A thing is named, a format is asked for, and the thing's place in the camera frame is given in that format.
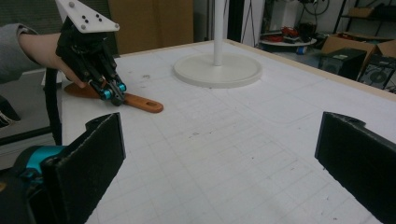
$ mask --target white table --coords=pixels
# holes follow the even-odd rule
[[[215,90],[178,80],[175,62],[206,42],[125,55],[128,92],[161,102],[150,114],[64,94],[64,144],[84,123],[120,112],[126,160],[88,223],[378,223],[314,158],[323,111],[396,142],[396,96],[231,41],[262,78]]]

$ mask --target shelf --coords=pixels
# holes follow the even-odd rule
[[[357,19],[357,20],[366,20],[366,21],[388,21],[388,22],[396,22],[396,19],[380,19],[376,17],[352,17],[348,15],[342,15],[342,18],[350,18],[350,19]]]

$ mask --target cardboard box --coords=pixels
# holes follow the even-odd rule
[[[396,40],[388,40],[386,38],[377,37],[377,36],[368,36],[368,35],[352,35],[349,39],[342,38],[342,34],[338,35],[330,35],[327,37],[326,42],[324,43],[321,52],[324,54],[328,54],[334,52],[339,49],[351,48],[351,49],[362,49],[367,52],[366,57],[364,58],[361,69],[363,69],[366,64],[370,61],[371,55],[382,54],[387,57],[396,58]],[[354,40],[353,37],[357,37],[360,41]],[[373,39],[373,43],[367,42],[367,40]]]
[[[353,7],[347,15],[350,17],[368,18],[374,12],[373,7]]]
[[[396,58],[396,40],[390,40],[376,45],[378,53],[384,56]]]
[[[376,46],[375,44],[355,41],[351,39],[344,39],[338,37],[337,35],[330,35],[329,37],[327,37],[326,42],[321,49],[321,52],[324,54],[328,54],[344,48],[365,50],[367,53],[362,65],[362,67],[364,67],[369,62],[370,56],[375,52]]]

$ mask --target orange handle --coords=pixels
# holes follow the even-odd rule
[[[90,85],[87,85],[85,88],[82,89],[78,85],[72,83],[66,86],[64,88],[64,91],[70,95],[77,97],[100,99],[98,93]],[[150,113],[160,113],[161,111],[163,111],[162,104],[130,93],[125,93],[124,104],[138,109],[142,109]]]

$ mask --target black cable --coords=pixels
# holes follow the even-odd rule
[[[206,15],[209,18],[210,15],[210,6],[209,6],[209,2],[206,3]],[[209,27],[210,27],[210,20],[206,20],[206,37],[204,37],[204,40],[209,40]]]
[[[370,5],[372,5],[373,3],[375,3],[378,0],[373,0],[371,3],[367,4],[365,7],[369,7]]]
[[[228,0],[226,0],[225,4],[224,4],[223,18],[225,17],[225,9],[227,8],[227,3],[228,3]]]
[[[59,118],[58,99],[56,97],[56,76],[58,70],[47,68],[46,85],[44,93],[46,95],[46,107],[49,116],[49,126],[52,131],[52,137],[57,146],[62,145],[62,123]]]
[[[300,19],[298,20],[297,24],[301,23],[301,19],[303,18],[304,12],[305,12],[305,7],[303,7],[303,11],[301,12]]]
[[[319,16],[319,15],[325,13],[325,12],[327,11],[327,9],[329,8],[329,5],[330,5],[330,0],[327,0],[327,5],[326,5],[326,7],[325,7],[321,12],[316,12],[316,11],[312,12],[312,11],[308,10],[308,8],[306,7],[305,3],[303,3],[304,9],[305,9],[305,11],[306,11],[307,13],[309,13],[309,14],[311,14],[311,15],[317,15],[317,16]]]
[[[245,28],[244,28],[244,33],[242,34],[241,43],[244,42],[245,32],[246,32],[247,26],[248,26],[248,16],[249,15],[250,15],[250,18],[251,18],[251,28],[252,28],[252,31],[253,31],[253,46],[256,46],[256,37],[254,35],[254,24],[253,24],[253,7],[251,5],[251,0],[250,0],[250,3],[249,3],[249,6],[248,6],[248,10],[247,10],[247,19],[245,20]]]
[[[214,39],[215,35],[215,1],[212,1],[212,26],[210,27],[211,29],[211,39]]]
[[[318,4],[314,3],[315,25],[318,27],[318,13],[317,13],[317,9],[318,9]]]
[[[386,90],[396,93],[396,84],[392,80],[389,82],[391,83],[391,86],[386,87]]]

